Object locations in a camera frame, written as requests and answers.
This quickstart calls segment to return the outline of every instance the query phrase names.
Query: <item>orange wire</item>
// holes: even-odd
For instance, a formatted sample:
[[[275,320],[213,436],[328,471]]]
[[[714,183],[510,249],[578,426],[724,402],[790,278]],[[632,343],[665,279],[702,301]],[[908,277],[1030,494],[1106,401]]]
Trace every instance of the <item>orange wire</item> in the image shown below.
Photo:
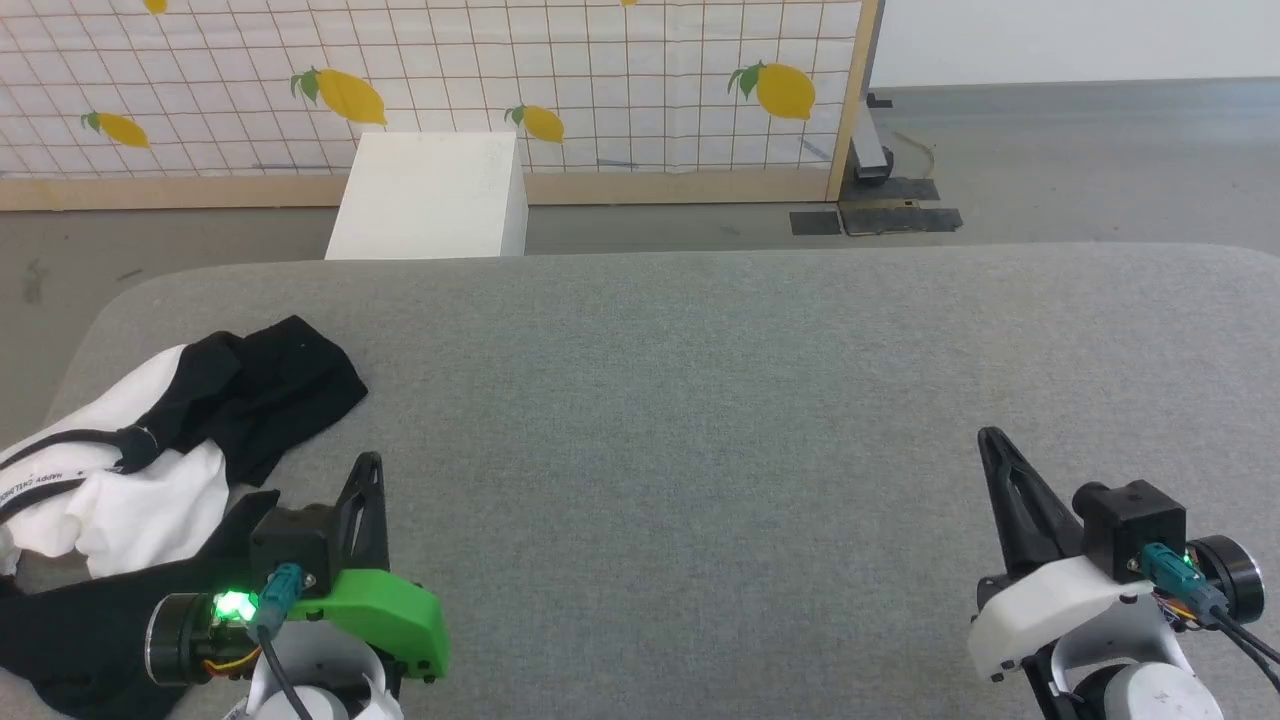
[[[255,647],[253,652],[241,657],[239,660],[233,660],[232,662],[224,662],[221,665],[218,665],[211,660],[205,660],[202,665],[205,666],[205,671],[210,675],[230,675],[242,669],[244,665],[257,660],[257,656],[261,653],[262,648]]]
[[[1174,598],[1162,597],[1160,598],[1160,603],[1164,605],[1174,615],[1181,618],[1183,620],[1198,621],[1196,615],[1193,615],[1192,611],[1188,610],[1185,605]]]

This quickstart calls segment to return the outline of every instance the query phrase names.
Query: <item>gray fabric surface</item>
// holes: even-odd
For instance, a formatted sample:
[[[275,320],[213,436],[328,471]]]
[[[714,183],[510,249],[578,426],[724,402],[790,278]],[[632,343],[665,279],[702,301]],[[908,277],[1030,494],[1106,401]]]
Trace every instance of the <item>gray fabric surface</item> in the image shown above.
[[[435,591],[452,675],[408,717],[1038,717],[965,656],[1001,559],[974,446],[1056,489],[1146,478],[1280,573],[1280,261],[1061,245],[300,263],[113,302],[52,414],[148,355],[297,313],[371,395],[270,480],[388,473],[393,569]],[[65,562],[26,580],[65,582]],[[1277,639],[1280,611],[1254,629]],[[1229,717],[1280,700],[1188,655]],[[202,688],[218,717],[244,684]],[[0,717],[49,715],[12,678]]]

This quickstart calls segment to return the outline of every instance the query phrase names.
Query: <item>yellow lemon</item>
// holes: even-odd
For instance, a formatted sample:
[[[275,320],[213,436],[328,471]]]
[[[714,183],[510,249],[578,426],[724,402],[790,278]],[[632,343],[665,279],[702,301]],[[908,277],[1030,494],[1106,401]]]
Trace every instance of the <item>yellow lemon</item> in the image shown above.
[[[525,129],[529,131],[529,135],[538,140],[564,143],[564,123],[556,117],[556,113],[552,113],[547,108],[539,108],[538,105],[508,108],[507,114],[503,115],[503,119],[506,118],[516,120],[517,126],[525,123]]]
[[[151,143],[147,141],[147,133],[142,132],[142,128],[140,128],[137,123],[128,118],[122,118],[120,115],[113,115],[110,113],[86,113],[81,115],[81,127],[84,126],[93,128],[93,132],[99,135],[105,132],[106,137],[110,137],[120,145],[128,145],[129,147],[151,147]]]
[[[326,68],[311,68],[289,78],[289,94],[297,96],[301,90],[312,102],[316,94],[324,97],[330,110],[353,123],[387,124],[387,108],[383,97],[370,85],[356,76]]]
[[[776,118],[808,120],[817,96],[809,76],[791,65],[756,63],[750,68],[733,70],[728,78],[730,92],[733,92],[735,83],[742,91],[742,97],[750,97],[751,90],[756,90],[760,106]]]

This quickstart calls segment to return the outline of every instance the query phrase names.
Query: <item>motor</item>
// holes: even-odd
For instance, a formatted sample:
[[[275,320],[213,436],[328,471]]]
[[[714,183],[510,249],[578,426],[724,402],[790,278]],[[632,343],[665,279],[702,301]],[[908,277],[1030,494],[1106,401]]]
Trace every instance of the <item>motor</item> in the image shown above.
[[[1178,642],[1211,629],[1280,692],[1263,655],[1280,656],[1243,626],[1262,616],[1266,589],[1239,543],[1188,541],[1187,510],[1146,480],[1088,483],[1073,515],[1002,430],[980,430],[978,447],[1005,559],[1004,574],[978,582],[969,655],[982,678],[1021,670],[1047,720],[1220,720]]]

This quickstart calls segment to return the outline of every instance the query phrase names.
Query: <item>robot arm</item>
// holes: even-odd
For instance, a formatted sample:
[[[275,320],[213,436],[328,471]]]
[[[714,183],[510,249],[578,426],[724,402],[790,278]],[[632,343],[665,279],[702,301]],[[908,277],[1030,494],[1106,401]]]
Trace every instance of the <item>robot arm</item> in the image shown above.
[[[390,573],[376,454],[360,455],[334,506],[271,510],[248,542],[260,584],[156,606],[145,646],[152,682],[252,676],[239,716],[381,720],[402,717],[404,678],[448,673],[439,602]]]
[[[1188,542],[1185,509],[1144,480],[1082,487],[1082,525],[1004,432],[984,428],[978,446],[1005,556],[1004,574],[978,582],[979,676],[1021,670],[1046,720],[1221,719],[1178,635],[1262,615],[1248,553],[1222,536]],[[1069,684],[1069,670],[1107,661],[1125,662]]]

